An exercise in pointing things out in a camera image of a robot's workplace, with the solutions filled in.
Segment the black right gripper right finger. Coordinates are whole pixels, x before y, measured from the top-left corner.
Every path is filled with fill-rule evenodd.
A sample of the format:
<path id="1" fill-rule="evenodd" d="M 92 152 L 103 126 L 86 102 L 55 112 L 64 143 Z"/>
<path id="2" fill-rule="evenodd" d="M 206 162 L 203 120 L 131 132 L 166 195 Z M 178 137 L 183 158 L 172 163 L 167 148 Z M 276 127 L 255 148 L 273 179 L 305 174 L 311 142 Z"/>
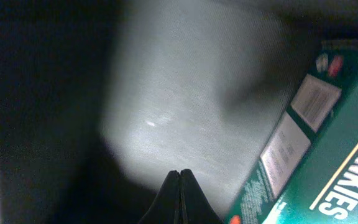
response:
<path id="1" fill-rule="evenodd" d="M 190 169 L 180 172 L 181 222 L 184 224 L 223 224 L 210 206 Z"/>

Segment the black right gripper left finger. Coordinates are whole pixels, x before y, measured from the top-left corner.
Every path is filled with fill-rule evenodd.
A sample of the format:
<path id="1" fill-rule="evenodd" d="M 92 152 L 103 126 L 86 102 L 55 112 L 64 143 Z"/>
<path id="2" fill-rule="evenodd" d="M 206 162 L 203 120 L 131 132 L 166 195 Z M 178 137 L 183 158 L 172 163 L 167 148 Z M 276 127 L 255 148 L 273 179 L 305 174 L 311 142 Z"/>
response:
<path id="1" fill-rule="evenodd" d="M 138 224 L 178 224 L 180 212 L 179 199 L 180 175 L 170 171 L 150 208 Z"/>

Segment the black gift box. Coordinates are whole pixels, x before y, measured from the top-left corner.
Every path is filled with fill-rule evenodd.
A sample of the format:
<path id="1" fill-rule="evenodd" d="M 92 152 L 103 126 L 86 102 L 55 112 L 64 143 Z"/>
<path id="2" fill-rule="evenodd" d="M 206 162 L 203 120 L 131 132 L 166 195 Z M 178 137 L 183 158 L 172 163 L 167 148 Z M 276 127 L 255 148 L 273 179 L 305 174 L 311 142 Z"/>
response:
<path id="1" fill-rule="evenodd" d="M 135 223 L 193 171 L 223 218 L 358 1 L 0 1 L 2 223 Z"/>

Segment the teal Chunkies cookie box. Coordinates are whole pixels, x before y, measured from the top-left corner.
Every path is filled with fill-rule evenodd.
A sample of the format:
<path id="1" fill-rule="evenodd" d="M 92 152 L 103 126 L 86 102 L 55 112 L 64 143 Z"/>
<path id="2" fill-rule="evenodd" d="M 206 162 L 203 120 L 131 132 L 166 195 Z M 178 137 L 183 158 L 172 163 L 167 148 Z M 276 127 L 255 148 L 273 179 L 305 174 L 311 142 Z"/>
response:
<path id="1" fill-rule="evenodd" d="M 358 40 L 327 40 L 226 223 L 358 223 Z"/>

